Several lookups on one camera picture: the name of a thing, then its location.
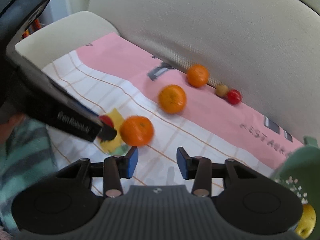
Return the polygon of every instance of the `seat cushion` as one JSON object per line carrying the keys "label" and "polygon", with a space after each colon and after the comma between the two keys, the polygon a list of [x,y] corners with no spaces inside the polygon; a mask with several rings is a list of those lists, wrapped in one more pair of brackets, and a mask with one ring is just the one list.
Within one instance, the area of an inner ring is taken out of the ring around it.
{"label": "seat cushion", "polygon": [[42,69],[66,53],[111,32],[118,33],[111,23],[82,11],[31,34],[16,45],[16,50]]}

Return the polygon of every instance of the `beige seat back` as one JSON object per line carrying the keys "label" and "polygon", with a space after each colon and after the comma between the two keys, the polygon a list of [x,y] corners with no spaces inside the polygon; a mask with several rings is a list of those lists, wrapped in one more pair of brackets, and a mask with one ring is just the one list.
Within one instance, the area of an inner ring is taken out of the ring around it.
{"label": "beige seat back", "polygon": [[89,10],[169,63],[207,66],[212,84],[240,90],[299,140],[320,138],[320,16],[301,1],[91,0]]}

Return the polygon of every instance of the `yellow lemon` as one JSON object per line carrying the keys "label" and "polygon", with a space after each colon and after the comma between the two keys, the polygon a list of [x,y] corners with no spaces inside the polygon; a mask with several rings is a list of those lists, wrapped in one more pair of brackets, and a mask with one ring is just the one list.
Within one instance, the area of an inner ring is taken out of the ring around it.
{"label": "yellow lemon", "polygon": [[316,225],[316,212],[310,204],[303,205],[303,213],[295,232],[303,239],[308,238]]}

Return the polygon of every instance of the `white checkered cloth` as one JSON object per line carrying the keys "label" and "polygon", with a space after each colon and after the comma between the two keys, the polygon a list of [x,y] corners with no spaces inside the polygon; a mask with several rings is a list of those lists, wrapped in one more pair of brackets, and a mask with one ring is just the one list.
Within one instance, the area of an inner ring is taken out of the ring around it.
{"label": "white checkered cloth", "polygon": [[[116,108],[124,118],[142,115],[151,120],[155,128],[154,139],[147,146],[139,148],[139,161],[133,178],[121,180],[124,192],[133,184],[185,184],[190,191],[193,181],[182,178],[176,163],[176,151],[180,146],[190,156],[204,156],[216,163],[234,158],[265,176],[273,172],[249,152],[179,115],[165,114],[129,81],[87,67],[75,51],[55,60],[43,71],[98,114]],[[48,131],[59,169],[80,158],[102,162],[109,157],[100,149],[98,141],[89,143],[54,128],[48,128]],[[101,195],[102,188],[102,178],[94,179],[92,191]],[[212,179],[212,195],[218,195],[222,190],[222,179]]]}

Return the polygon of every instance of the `striped shirt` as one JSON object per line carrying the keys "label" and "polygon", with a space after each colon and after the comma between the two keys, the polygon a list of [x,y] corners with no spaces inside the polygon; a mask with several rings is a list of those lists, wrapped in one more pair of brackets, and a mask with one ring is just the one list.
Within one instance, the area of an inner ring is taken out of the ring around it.
{"label": "striped shirt", "polygon": [[5,231],[19,232],[11,214],[16,195],[56,170],[45,125],[26,119],[0,145],[0,222]]}

